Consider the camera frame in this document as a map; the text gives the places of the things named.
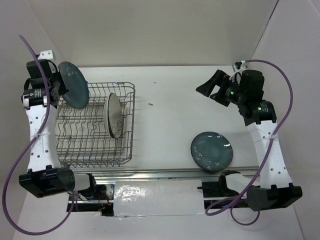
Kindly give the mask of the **white tree pattern plate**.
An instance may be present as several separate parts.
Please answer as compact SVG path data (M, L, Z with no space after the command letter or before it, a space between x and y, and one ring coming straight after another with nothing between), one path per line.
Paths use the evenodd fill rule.
M108 101L108 125L111 138L118 139L123 133L124 117L119 98L115 93L110 93Z

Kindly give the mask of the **red teal floral plate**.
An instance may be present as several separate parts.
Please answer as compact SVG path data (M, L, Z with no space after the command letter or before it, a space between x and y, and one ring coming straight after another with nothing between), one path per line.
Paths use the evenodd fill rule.
M103 116L103 124L104 124L105 131L109 134L108 101L107 100L103 105L102 116Z

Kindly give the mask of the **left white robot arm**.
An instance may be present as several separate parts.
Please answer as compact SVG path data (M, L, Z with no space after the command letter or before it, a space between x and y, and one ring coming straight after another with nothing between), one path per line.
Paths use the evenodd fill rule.
M64 99L75 110L84 109L89 102L88 84L71 62L55 65L51 60L41 59L39 63L48 83L44 83L35 61L26 64L30 77L25 81L21 100L33 142L27 173L19 176L19 184L36 198L77 191L92 200L99 193L94 177L64 168L56 142L59 100Z

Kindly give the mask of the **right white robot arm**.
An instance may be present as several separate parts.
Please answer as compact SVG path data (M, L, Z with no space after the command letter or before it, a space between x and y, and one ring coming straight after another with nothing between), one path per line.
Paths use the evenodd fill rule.
M235 104L254 143L259 169L252 179L238 172L224 172L218 190L223 196L234 191L245 196L254 212L286 208L302 197L300 186L295 186L285 165L278 140L280 124L270 101L264 100L265 78L260 71L244 70L229 76L217 70L196 91L217 103Z

